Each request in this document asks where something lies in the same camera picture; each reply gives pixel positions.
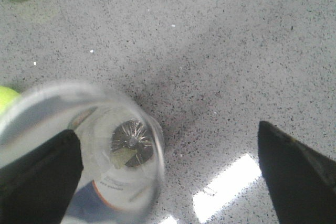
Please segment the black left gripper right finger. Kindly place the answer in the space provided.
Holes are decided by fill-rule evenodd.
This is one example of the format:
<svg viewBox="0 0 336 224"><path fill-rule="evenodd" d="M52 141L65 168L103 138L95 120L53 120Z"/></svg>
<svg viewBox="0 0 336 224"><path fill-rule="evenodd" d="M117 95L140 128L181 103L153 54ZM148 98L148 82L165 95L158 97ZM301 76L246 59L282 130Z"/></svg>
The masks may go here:
<svg viewBox="0 0 336 224"><path fill-rule="evenodd" d="M262 176L280 223L335 223L335 161L267 121L258 129Z"/></svg>

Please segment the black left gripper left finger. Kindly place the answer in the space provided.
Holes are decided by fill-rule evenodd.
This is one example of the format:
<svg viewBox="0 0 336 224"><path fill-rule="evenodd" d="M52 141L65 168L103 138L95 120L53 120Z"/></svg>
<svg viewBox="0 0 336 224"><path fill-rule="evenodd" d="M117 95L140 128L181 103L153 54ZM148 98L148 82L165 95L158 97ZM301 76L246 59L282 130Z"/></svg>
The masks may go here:
<svg viewBox="0 0 336 224"><path fill-rule="evenodd" d="M61 223L83 171L80 140L64 130L1 168L1 223Z"/></svg>

